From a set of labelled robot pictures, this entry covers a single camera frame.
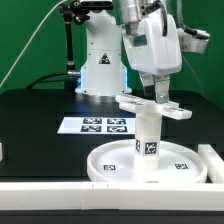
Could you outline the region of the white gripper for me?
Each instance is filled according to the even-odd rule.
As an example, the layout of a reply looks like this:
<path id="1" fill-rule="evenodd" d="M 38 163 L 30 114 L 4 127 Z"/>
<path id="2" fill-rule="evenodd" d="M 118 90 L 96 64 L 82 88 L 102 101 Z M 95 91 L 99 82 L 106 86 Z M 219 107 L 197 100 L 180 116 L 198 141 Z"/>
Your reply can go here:
<path id="1" fill-rule="evenodd" d="M 144 94 L 154 97 L 157 103 L 169 101 L 170 76 L 179 72 L 182 66 L 176 24 L 168 14 L 167 35 L 163 36 L 163 20 L 159 12 L 152 13 L 138 24 L 137 36 L 123 32 L 126 55 L 132 69 L 139 73 Z"/>

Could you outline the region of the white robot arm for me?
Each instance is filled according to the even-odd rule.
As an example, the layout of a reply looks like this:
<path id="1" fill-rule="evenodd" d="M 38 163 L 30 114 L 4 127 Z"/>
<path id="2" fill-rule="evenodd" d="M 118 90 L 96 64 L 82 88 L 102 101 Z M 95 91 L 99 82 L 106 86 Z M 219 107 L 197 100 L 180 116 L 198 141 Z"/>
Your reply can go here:
<path id="1" fill-rule="evenodd" d="M 169 101 L 170 75 L 182 67 L 182 52 L 202 53 L 210 35 L 186 26 L 182 0 L 177 15 L 167 12 L 166 0 L 80 0 L 87 21 L 87 61 L 81 70 L 80 91 L 91 97 L 129 93 L 126 68 L 139 72 L 147 96 Z"/>

